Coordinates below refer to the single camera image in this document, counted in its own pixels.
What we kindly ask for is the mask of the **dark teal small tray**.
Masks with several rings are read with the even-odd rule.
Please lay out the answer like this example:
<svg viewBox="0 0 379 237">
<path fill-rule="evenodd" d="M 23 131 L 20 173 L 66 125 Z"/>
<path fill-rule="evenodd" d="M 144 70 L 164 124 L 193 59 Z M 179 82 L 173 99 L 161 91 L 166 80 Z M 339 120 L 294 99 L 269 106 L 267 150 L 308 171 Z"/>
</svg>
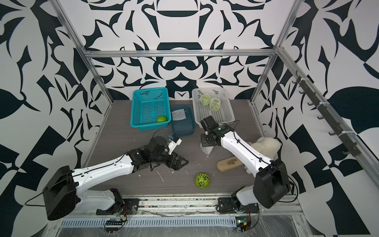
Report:
<svg viewBox="0 0 379 237">
<path fill-rule="evenodd" d="M 178 137 L 190 136 L 196 129 L 192 109 L 189 105 L 175 105 L 170 107 L 171 112 L 178 109 L 184 109 L 186 112 L 186 119 L 180 121 L 171 120 L 171 128 Z"/>
</svg>

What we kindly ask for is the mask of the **black wall hook rail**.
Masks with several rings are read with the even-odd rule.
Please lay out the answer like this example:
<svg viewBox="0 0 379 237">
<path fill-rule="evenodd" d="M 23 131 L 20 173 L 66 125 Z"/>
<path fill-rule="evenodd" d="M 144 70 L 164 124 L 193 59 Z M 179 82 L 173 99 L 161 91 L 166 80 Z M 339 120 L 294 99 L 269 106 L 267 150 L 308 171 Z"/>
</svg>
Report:
<svg viewBox="0 0 379 237">
<path fill-rule="evenodd" d="M 298 84 L 302 91 L 300 94 L 305 94 L 311 100 L 308 103 L 309 106 L 316 108 L 321 116 L 319 120 L 325 120 L 329 127 L 332 129 L 329 132 L 330 136 L 337 136 L 343 145 L 346 147 L 346 151 L 343 151 L 345 155 L 352 155 L 357 157 L 362 154 L 358 147 L 358 143 L 354 138 L 354 132 L 347 127 L 342 121 L 342 118 L 337 114 L 333 106 L 325 99 L 320 91 L 314 86 L 309 78 L 303 78 L 296 73 L 296 79 L 294 84 Z"/>
</svg>

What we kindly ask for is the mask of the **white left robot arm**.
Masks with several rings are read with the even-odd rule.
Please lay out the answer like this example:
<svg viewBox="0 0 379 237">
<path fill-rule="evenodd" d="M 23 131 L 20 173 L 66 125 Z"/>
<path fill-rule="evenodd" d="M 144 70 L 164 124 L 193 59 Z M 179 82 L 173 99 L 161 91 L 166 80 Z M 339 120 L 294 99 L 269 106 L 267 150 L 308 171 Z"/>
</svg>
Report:
<svg viewBox="0 0 379 237">
<path fill-rule="evenodd" d="M 189 163 L 174 151 L 181 143 L 176 135 L 168 139 L 157 136 L 151 138 L 148 145 L 130 150 L 116 159 L 86 168 L 64 166 L 58 169 L 42 192 L 47 219 L 58 220 L 75 210 L 95 209 L 100 215 L 126 212 L 127 206 L 118 189 L 95 191 L 92 188 L 161 164 L 180 170 Z"/>
</svg>

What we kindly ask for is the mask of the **tan sponge block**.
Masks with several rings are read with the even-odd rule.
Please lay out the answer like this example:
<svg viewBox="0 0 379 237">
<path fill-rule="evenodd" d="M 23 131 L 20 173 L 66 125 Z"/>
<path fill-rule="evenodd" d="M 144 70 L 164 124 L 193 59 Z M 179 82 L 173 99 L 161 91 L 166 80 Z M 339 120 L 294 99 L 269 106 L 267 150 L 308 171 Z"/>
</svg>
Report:
<svg viewBox="0 0 379 237">
<path fill-rule="evenodd" d="M 237 157 L 231 157 L 217 162 L 216 168 L 219 172 L 227 172 L 242 165 L 243 163 Z"/>
</svg>

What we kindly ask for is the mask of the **green custard apple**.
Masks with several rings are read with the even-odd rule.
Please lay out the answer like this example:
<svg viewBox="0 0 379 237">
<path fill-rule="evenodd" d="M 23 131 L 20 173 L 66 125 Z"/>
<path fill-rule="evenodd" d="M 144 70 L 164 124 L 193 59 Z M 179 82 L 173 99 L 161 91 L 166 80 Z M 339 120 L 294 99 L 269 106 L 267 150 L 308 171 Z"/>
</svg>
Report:
<svg viewBox="0 0 379 237">
<path fill-rule="evenodd" d="M 195 178 L 195 184 L 200 189 L 207 188 L 209 183 L 210 179 L 206 173 L 199 173 Z"/>
<path fill-rule="evenodd" d="M 160 116 L 157 118 L 157 123 L 167 122 L 167 121 L 168 121 L 168 119 L 165 116 Z"/>
</svg>

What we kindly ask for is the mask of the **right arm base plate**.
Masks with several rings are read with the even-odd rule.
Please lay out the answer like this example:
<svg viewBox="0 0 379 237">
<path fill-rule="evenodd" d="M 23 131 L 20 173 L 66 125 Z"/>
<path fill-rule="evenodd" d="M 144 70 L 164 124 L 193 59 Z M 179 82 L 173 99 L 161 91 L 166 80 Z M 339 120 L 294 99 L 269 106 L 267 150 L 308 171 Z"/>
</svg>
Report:
<svg viewBox="0 0 379 237">
<path fill-rule="evenodd" d="M 258 213 L 259 207 L 257 203 L 242 205 L 236 198 L 232 197 L 219 197 L 218 203 L 216 205 L 216 211 L 221 214 L 248 214 L 250 213 Z"/>
</svg>

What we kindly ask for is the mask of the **white plush toy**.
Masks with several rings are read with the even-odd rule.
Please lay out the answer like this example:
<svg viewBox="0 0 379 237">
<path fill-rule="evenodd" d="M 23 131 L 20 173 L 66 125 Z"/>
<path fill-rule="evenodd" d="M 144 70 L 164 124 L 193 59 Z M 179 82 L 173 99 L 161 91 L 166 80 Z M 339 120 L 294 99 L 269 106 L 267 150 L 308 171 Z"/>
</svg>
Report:
<svg viewBox="0 0 379 237">
<path fill-rule="evenodd" d="M 257 152 L 272 159 L 277 160 L 277 153 L 279 152 L 282 144 L 275 138 L 261 137 L 255 143 L 248 142 Z"/>
</svg>

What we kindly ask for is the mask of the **green custard apple front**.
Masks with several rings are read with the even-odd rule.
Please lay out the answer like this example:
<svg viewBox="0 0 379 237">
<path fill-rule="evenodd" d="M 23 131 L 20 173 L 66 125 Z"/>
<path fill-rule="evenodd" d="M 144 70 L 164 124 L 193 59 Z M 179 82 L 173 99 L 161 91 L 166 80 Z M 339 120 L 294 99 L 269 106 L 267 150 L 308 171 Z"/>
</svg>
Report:
<svg viewBox="0 0 379 237">
<path fill-rule="evenodd" d="M 195 184 L 200 189 L 207 188 L 209 183 L 210 179 L 206 173 L 199 173 L 195 178 Z"/>
</svg>

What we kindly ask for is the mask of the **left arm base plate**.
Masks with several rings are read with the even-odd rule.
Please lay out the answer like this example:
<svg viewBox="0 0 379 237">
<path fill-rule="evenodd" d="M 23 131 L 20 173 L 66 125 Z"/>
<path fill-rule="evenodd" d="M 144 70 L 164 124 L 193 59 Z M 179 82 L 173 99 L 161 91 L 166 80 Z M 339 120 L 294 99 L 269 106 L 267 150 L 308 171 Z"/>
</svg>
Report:
<svg viewBox="0 0 379 237">
<path fill-rule="evenodd" d="M 122 215 L 134 215 L 138 211 L 140 199 L 138 198 L 126 198 L 123 201 L 116 201 L 116 203 L 107 210 L 97 210 L 96 215 L 113 215 L 116 213 Z"/>
</svg>

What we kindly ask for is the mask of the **white foam net back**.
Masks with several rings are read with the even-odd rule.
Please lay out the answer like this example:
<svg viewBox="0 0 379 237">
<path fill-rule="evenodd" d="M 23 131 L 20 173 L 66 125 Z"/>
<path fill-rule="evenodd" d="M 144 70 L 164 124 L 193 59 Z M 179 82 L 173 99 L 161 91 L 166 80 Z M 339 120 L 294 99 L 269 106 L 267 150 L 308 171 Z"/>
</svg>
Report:
<svg viewBox="0 0 379 237">
<path fill-rule="evenodd" d="M 178 110 L 172 111 L 171 116 L 172 116 L 173 121 L 185 120 L 187 118 L 186 112 L 184 109 L 178 109 Z"/>
</svg>

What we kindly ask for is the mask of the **white perforated plastic basket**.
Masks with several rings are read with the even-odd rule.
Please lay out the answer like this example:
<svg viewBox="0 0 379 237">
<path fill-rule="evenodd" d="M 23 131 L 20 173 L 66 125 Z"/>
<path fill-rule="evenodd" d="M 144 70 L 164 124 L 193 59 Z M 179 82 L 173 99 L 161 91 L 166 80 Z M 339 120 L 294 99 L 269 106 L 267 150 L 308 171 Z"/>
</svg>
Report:
<svg viewBox="0 0 379 237">
<path fill-rule="evenodd" d="M 212 98 L 216 97 L 221 100 L 221 108 L 219 111 L 212 112 L 208 106 L 203 106 L 199 99 L 203 94 L 208 93 Z M 235 120 L 233 109 L 227 92 L 223 88 L 208 87 L 197 88 L 192 90 L 192 103 L 195 122 L 201 127 L 200 121 L 208 116 L 212 116 L 218 123 L 227 123 Z"/>
</svg>

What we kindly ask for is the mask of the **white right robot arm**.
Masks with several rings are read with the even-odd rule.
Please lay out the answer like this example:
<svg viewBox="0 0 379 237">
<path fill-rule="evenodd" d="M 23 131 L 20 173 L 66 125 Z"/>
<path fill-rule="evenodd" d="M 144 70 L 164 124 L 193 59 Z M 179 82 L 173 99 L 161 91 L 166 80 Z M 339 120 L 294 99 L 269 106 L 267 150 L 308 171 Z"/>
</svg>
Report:
<svg viewBox="0 0 379 237">
<path fill-rule="evenodd" d="M 208 116 L 200 122 L 205 133 L 201 134 L 203 147 L 221 146 L 238 158 L 254 176 L 254 184 L 236 192 L 237 201 L 243 205 L 259 203 L 271 208 L 289 193 L 290 177 L 284 162 L 272 160 L 245 142 L 235 129 L 215 122 Z"/>
</svg>

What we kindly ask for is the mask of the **teal perforated plastic basket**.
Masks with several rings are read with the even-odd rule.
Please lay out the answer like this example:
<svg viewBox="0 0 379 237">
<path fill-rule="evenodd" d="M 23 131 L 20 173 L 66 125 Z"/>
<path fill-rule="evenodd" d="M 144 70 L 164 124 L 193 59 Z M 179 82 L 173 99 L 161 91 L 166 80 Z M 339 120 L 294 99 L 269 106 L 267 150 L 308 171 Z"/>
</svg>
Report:
<svg viewBox="0 0 379 237">
<path fill-rule="evenodd" d="M 167 122 L 157 123 L 160 116 Z M 157 87 L 133 92 L 130 126 L 140 131 L 161 129 L 171 122 L 168 89 Z"/>
</svg>

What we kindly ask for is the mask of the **white foam net sleeve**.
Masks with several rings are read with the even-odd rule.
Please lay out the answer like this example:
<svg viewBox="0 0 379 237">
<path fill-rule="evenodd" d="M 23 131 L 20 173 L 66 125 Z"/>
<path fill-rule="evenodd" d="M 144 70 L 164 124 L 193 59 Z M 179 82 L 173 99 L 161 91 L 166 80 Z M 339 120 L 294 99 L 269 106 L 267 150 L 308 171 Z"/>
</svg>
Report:
<svg viewBox="0 0 379 237">
<path fill-rule="evenodd" d="M 206 93 L 206 94 L 203 94 L 201 97 L 200 97 L 200 99 L 199 99 L 199 101 L 200 101 L 200 103 L 203 105 L 203 106 L 208 106 L 209 104 L 210 104 L 210 102 L 211 102 L 211 96 L 208 94 L 208 93 Z"/>
</svg>

